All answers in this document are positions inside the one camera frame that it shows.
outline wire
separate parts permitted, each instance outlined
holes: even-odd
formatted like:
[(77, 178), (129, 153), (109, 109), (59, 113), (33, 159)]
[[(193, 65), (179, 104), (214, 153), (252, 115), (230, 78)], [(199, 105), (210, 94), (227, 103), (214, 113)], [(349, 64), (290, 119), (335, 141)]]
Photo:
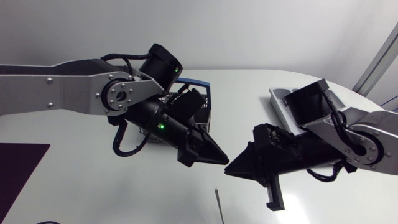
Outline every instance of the wire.
[(393, 99), (395, 99), (395, 98), (397, 98), (398, 97), (398, 95), (397, 96), (395, 96), (395, 97), (393, 97), (393, 98), (391, 98), (390, 100), (387, 100), (385, 103), (383, 103), (382, 105), (380, 105), (380, 106), (384, 106), (386, 103), (388, 103), (388, 102), (390, 102), (391, 100), (393, 100)]
[(343, 161), (338, 161), (333, 164), (333, 174), (331, 176), (325, 176), (314, 172), (311, 169), (307, 169), (307, 172), (311, 174), (314, 178), (322, 182), (333, 182), (336, 180), (338, 173), (340, 172), (341, 168), (344, 167)]
[(151, 56), (152, 56), (151, 54), (145, 54), (145, 55), (107, 54), (104, 57), (101, 57), (101, 60), (107, 62), (108, 60), (122, 59), (125, 61), (127, 67), (129, 68), (129, 74), (132, 75), (132, 66), (129, 60), (145, 60), (150, 58)]
[(129, 69), (129, 74), (132, 75), (132, 66), (128, 59), (123, 59), (127, 64), (127, 68)]
[(44, 222), (40, 222), (38, 224), (59, 224), (59, 223), (57, 223), (55, 221), (44, 221)]
[(333, 125), (336, 129), (337, 135), (339, 138), (350, 148), (352, 148), (355, 152), (360, 151), (358, 147), (354, 144), (354, 141), (351, 136), (348, 135), (346, 128), (347, 128), (347, 120), (344, 113), (337, 111), (336, 107), (334, 106), (333, 102), (330, 100), (329, 96), (326, 95), (325, 92), (322, 93), (323, 97), (325, 98), (328, 106), (332, 110), (330, 113), (330, 118), (333, 122)]
[(181, 95), (181, 93), (189, 88), (189, 84), (186, 83), (184, 84), (176, 93), (174, 93), (172, 95), (172, 97), (169, 98), (169, 100), (167, 100), (166, 105), (170, 105), (179, 95)]
[(126, 128), (127, 128), (127, 121), (122, 119), (119, 123), (119, 128), (118, 131), (114, 137), (113, 140), (113, 151), (116, 155), (121, 156), (121, 157), (128, 157), (128, 156), (132, 156), (135, 153), (139, 152), (147, 143), (150, 134), (146, 134), (144, 140), (142, 140), (141, 144), (139, 146), (137, 146), (135, 149), (129, 151), (129, 152), (123, 152), (120, 150), (120, 143), (123, 140), (123, 136), (124, 133), (126, 132)]
[(112, 59), (128, 59), (128, 60), (145, 60), (152, 57), (152, 54), (145, 55), (125, 55), (125, 54), (107, 54), (101, 57), (102, 60), (112, 60)]
[(111, 58), (111, 59), (106, 59), (106, 58), (104, 58), (104, 57), (101, 57), (101, 60), (104, 60), (105, 62), (107, 62), (108, 60), (112, 60), (112, 59), (122, 59), (126, 64), (127, 64), (127, 67), (128, 67), (128, 69), (129, 69), (129, 74), (130, 75), (133, 75), (133, 73), (132, 73), (132, 66), (131, 66), (131, 63), (130, 63), (130, 61), (128, 60), (128, 59), (126, 59), (126, 58)]

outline metal frame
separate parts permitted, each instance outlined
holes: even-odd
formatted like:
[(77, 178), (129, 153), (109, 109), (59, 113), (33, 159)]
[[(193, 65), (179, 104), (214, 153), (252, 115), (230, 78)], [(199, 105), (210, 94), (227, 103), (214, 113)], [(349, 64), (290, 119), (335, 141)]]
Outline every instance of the metal frame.
[(366, 96), (398, 56), (398, 23), (373, 61), (355, 84), (353, 91)]

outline robotic arm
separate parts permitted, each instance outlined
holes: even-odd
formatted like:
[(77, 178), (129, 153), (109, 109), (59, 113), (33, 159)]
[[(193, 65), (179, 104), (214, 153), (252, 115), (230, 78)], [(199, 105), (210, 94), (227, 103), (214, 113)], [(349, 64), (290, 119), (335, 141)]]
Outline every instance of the robotic arm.
[[(322, 182), (334, 181), (344, 167), (398, 175), (398, 114), (368, 113), (353, 107), (337, 110), (320, 80), (283, 97), (295, 124), (294, 135), (270, 124), (254, 127), (254, 142), (225, 169), (225, 174), (255, 180), (268, 188), (267, 207), (283, 210), (279, 175), (306, 169)], [(333, 163), (333, 175), (310, 168)]]
[[(109, 64), (122, 59), (128, 72)], [(129, 60), (146, 60), (139, 70)], [(105, 115), (119, 126), (113, 150), (131, 156), (119, 147), (127, 122), (178, 149), (178, 161), (227, 164), (226, 154), (208, 133), (195, 125), (192, 116), (205, 103), (195, 89), (178, 97), (160, 101), (182, 72), (180, 62), (161, 45), (154, 44), (145, 55), (109, 54), (101, 59), (79, 60), (52, 67), (0, 65), (0, 114), (66, 109), (91, 115)]]

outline black plastic housing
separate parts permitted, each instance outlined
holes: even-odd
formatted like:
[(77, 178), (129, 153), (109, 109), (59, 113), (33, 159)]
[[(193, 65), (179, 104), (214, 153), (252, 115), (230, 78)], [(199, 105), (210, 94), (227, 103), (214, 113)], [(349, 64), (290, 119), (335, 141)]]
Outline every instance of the black plastic housing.
[(322, 92), (329, 89), (325, 79), (303, 87), (284, 97), (298, 126), (315, 121), (331, 113)]
[(156, 80), (167, 93), (178, 76), (180, 76), (182, 65), (159, 44), (153, 44), (149, 49), (149, 53), (152, 56), (144, 62), (139, 70)]

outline silver arm segment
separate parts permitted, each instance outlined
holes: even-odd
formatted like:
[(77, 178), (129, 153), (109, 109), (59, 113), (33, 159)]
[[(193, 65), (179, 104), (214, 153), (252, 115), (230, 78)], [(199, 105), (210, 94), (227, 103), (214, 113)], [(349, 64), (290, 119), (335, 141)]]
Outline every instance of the silver arm segment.
[(0, 114), (66, 109), (93, 115), (121, 115), (128, 106), (164, 92), (152, 77), (137, 70), (133, 72), (133, 75), (121, 70), (91, 75), (1, 72)]
[(398, 175), (398, 114), (390, 111), (368, 113), (352, 107), (340, 111), (347, 119), (347, 133), (359, 150), (350, 149), (340, 140), (330, 116), (304, 127), (343, 153), (353, 166)]

